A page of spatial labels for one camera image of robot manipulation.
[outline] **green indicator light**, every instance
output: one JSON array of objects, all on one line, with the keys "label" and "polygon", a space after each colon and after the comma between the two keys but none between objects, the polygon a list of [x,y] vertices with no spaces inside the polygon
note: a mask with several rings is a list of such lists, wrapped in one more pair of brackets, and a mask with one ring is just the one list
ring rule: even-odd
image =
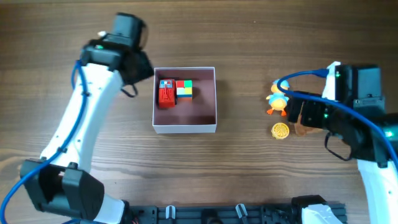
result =
[{"label": "green indicator light", "polygon": [[392,131],[386,131],[386,132],[384,132],[384,134],[386,134],[386,137],[388,137],[388,138],[394,136],[394,133]]}]

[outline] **red square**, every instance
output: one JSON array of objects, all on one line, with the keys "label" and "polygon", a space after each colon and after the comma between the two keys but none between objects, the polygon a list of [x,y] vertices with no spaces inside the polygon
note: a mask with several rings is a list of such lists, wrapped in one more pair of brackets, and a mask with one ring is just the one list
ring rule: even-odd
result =
[{"label": "red square", "polygon": [[184,81],[176,81],[177,82],[177,88],[184,88]]}]

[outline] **white square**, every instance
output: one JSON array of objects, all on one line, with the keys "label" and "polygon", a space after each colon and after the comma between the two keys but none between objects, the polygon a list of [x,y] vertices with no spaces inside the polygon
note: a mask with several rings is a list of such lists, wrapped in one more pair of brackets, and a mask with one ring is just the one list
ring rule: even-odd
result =
[{"label": "white square", "polygon": [[184,95],[184,94],[185,94],[185,89],[184,88],[181,88],[181,87],[177,88],[177,96],[178,95]]}]

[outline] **blue and yellow toy bird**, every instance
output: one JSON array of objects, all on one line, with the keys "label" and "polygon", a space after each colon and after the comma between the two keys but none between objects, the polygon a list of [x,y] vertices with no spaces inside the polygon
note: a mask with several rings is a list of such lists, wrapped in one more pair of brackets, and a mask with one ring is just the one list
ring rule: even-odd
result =
[{"label": "blue and yellow toy bird", "polygon": [[[271,87],[271,91],[274,93],[272,95],[267,96],[267,100],[269,100],[269,104],[271,105],[271,109],[267,110],[267,114],[272,114],[272,112],[274,112],[274,110],[277,111],[281,111],[282,112],[282,116],[286,116],[286,112],[285,112],[285,107],[287,105],[287,101],[289,100],[289,97],[285,96],[284,93],[282,93],[281,91],[279,91],[278,87],[277,87],[277,83],[279,80],[275,80],[273,82],[273,85]],[[289,83],[284,80],[281,84],[280,87],[282,87],[285,90],[289,89]]]}]

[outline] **wooden table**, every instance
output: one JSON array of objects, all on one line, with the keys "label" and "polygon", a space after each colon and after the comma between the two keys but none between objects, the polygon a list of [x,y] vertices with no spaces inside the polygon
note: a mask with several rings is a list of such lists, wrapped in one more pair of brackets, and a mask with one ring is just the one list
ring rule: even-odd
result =
[{"label": "wooden table", "polygon": [[[120,94],[109,109],[92,175],[132,205],[235,205],[288,202],[320,194],[346,204],[350,223],[368,223],[356,162],[323,148],[323,134],[283,141],[271,136],[278,114],[265,114],[275,79],[334,60],[381,66],[387,110],[398,111],[398,14],[387,1],[73,0],[0,5],[0,198],[19,179],[24,159],[38,158],[69,101],[70,71],[81,47],[110,30],[116,12],[143,18],[155,67],[216,68],[215,134],[156,135],[152,80],[134,100]],[[303,77],[292,89],[320,92]],[[332,141],[347,154],[348,147]],[[61,223],[36,212],[24,189],[7,209],[9,223]]]}]

